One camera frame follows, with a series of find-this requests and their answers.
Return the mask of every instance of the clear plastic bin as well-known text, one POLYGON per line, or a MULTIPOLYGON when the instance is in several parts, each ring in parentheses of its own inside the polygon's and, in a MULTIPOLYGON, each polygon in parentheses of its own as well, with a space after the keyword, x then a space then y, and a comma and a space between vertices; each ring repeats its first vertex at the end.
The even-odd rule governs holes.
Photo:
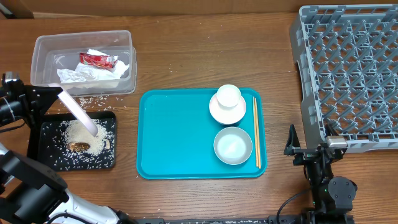
POLYGON ((128 94, 136 89, 137 61, 128 30, 85 32, 40 36, 36 40, 30 70, 30 82, 35 86, 59 83, 72 96, 128 94), (58 69, 75 70, 79 53, 88 49, 117 55, 129 69, 120 79, 92 82, 60 83, 58 69))

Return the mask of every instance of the blue tray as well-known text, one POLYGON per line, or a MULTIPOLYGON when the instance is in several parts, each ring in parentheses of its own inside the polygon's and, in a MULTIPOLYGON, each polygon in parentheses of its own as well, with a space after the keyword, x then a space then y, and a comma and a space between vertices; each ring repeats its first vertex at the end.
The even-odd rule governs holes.
POLYGON ((259 177, 267 167, 266 139, 261 103, 258 103, 261 169, 256 167, 253 97, 248 88, 241 93, 246 114, 235 124, 253 142, 253 152, 243 164, 221 162, 213 149, 214 138, 226 126, 210 114, 210 98, 217 89, 151 90, 139 105, 137 170, 146 179, 219 179, 259 177))

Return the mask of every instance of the gray plastic container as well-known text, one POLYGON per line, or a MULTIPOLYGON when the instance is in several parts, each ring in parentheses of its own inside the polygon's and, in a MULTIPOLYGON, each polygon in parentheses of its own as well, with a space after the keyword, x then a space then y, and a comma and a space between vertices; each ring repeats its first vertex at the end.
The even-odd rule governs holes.
POLYGON ((36 40, 30 71, 32 85, 59 83, 72 96, 128 94, 136 88, 136 77, 136 51, 128 30, 44 35, 36 40), (88 49, 117 55, 130 67, 120 79, 60 83, 57 69, 75 70, 80 61, 79 53, 87 52, 88 49))
POLYGON ((330 123, 347 152, 398 149, 398 4, 303 6, 290 28, 307 147, 330 123))

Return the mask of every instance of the red packet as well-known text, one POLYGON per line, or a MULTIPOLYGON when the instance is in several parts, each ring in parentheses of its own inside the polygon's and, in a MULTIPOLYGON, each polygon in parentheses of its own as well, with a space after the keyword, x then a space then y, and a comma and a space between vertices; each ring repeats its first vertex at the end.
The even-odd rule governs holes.
POLYGON ((99 68, 114 68, 116 62, 118 62, 118 56, 80 53, 80 63, 84 63, 85 65, 94 65, 99 68))

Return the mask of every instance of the gray dish rack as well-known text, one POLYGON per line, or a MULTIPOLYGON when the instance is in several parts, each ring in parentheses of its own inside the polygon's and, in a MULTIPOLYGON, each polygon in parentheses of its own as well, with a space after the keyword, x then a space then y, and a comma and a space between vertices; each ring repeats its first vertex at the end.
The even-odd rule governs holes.
POLYGON ((303 6, 290 27, 307 147, 398 149, 398 4, 303 6))

